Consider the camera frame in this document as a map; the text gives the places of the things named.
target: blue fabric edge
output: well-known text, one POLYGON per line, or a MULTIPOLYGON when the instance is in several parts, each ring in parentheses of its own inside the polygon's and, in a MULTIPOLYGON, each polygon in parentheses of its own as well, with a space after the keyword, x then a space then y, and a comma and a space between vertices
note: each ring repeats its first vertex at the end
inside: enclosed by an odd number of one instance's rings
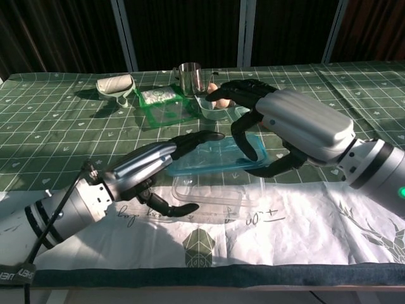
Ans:
POLYGON ((405 265, 230 265, 210 268, 38 270, 37 288, 402 286, 405 265))

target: green tablecloth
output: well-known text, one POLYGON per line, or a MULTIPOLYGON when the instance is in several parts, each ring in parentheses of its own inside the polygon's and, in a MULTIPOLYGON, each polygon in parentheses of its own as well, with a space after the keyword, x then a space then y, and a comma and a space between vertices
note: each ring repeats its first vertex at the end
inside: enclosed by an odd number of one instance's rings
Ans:
MULTIPOLYGON (((209 75, 213 70, 205 70, 209 75)), ((254 78, 290 87, 319 99, 355 121, 362 139, 380 137, 405 147, 405 63, 359 62, 328 65, 217 69, 214 82, 254 78)), ((151 129, 136 106, 116 108, 101 101, 96 80, 116 74, 14 74, 0 86, 0 191, 60 189, 91 157, 103 169, 142 145, 201 129, 230 134, 229 121, 195 119, 151 129)), ((133 73, 140 90, 176 81, 172 71, 133 73)), ((136 105, 134 94, 130 101, 136 105)), ((255 127, 269 154, 286 153, 275 134, 255 127)), ((339 181, 334 168, 303 166, 268 182, 339 181)))

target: egg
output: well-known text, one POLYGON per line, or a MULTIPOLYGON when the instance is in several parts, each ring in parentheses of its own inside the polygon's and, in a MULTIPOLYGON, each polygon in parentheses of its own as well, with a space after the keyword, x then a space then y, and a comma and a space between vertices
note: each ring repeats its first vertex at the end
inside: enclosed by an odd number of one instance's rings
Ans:
POLYGON ((214 84, 213 82, 211 82, 209 85, 208 85, 208 88, 207 88, 207 93, 208 94, 211 94, 213 91, 215 91, 215 90, 218 90, 218 86, 216 85, 216 84, 214 84))
POLYGON ((218 109, 225 109, 225 108, 228 108, 229 103, 230 103, 230 99, 221 98, 220 100, 216 101, 216 107, 218 109))

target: silver robotic arm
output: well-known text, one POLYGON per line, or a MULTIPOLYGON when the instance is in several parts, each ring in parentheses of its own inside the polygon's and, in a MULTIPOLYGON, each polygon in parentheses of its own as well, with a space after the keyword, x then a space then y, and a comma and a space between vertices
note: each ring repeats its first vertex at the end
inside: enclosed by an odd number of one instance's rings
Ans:
POLYGON ((381 139, 356 138, 353 121, 341 112, 300 92, 263 82, 234 80, 206 97, 232 99, 250 109, 231 126, 239 148, 254 161, 256 153, 245 137, 262 123, 279 136, 289 154, 266 168, 248 170, 274 177, 308 162, 316 167, 336 166, 343 181, 400 217, 405 217, 405 152, 381 139))
POLYGON ((199 208, 170 206, 154 194, 156 174, 221 133, 202 130, 148 144, 127 154, 99 174, 87 160, 72 185, 0 220, 0 285, 30 284, 34 259, 106 215, 114 201, 137 198, 167 217, 183 217, 199 208))

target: metal cup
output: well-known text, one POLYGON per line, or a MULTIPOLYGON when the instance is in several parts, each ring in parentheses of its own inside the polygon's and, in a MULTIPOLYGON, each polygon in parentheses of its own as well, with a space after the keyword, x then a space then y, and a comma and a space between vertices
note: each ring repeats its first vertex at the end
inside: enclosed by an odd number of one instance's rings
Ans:
POLYGON ((201 76, 201 65, 196 62, 182 63, 173 71, 180 80, 180 88, 186 97, 193 97, 206 91, 201 76))

